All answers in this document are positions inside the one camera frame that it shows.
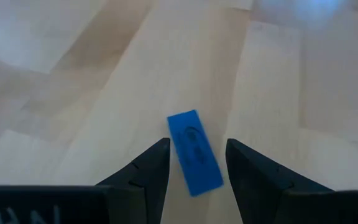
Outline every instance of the blue block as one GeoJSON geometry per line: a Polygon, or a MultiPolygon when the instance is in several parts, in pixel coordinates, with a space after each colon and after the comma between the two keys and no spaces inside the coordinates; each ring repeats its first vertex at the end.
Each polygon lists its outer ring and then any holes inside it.
{"type": "Polygon", "coordinates": [[[190,195],[222,186],[222,174],[197,111],[169,116],[168,125],[190,195]]]}

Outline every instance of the wood grain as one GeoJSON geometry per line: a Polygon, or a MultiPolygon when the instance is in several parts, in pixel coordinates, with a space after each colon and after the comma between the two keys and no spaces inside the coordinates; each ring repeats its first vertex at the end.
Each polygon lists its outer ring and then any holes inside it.
{"type": "Polygon", "coordinates": [[[358,142],[358,12],[306,31],[303,86],[301,125],[358,142]]]}
{"type": "Polygon", "coordinates": [[[299,127],[300,33],[252,21],[225,138],[293,167],[299,127]]]}
{"type": "Polygon", "coordinates": [[[48,74],[105,0],[0,0],[0,60],[48,74]]]}
{"type": "Polygon", "coordinates": [[[300,129],[302,173],[334,190],[358,190],[358,143],[300,129]]]}
{"type": "Polygon", "coordinates": [[[0,61],[0,184],[53,183],[44,171],[64,158],[151,4],[108,1],[50,75],[0,61]]]}
{"type": "MultiPolygon", "coordinates": [[[[69,148],[56,183],[103,180],[169,136],[167,116],[192,109],[217,153],[247,18],[246,11],[198,1],[153,8],[69,148]]],[[[174,151],[171,162],[163,223],[205,223],[210,194],[191,198],[174,151]]]]}

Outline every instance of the light wood floor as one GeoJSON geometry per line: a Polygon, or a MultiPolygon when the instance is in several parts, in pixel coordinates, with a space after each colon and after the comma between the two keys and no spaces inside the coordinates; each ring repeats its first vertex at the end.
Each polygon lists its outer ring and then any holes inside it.
{"type": "Polygon", "coordinates": [[[188,194],[172,146],[162,223],[240,223],[236,138],[358,189],[358,0],[108,0],[50,73],[0,60],[0,184],[93,185],[197,109],[225,185],[188,194]]]}

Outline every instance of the blue rectangular block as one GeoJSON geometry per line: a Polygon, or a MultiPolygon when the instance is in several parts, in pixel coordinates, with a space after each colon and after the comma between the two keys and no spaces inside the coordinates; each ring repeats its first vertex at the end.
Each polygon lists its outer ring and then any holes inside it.
{"type": "Polygon", "coordinates": [[[222,174],[197,111],[169,116],[168,125],[190,195],[222,186],[222,174]]]}

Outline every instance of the wooden floor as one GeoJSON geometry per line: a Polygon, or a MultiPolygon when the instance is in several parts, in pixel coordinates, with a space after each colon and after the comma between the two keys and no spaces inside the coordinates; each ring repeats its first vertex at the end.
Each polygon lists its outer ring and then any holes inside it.
{"type": "Polygon", "coordinates": [[[49,73],[106,0],[0,0],[0,59],[49,73]]]}
{"type": "Polygon", "coordinates": [[[358,189],[358,0],[108,0],[50,73],[0,59],[0,184],[93,185],[197,109],[225,185],[191,198],[172,146],[162,223],[240,223],[236,138],[358,189]]]}

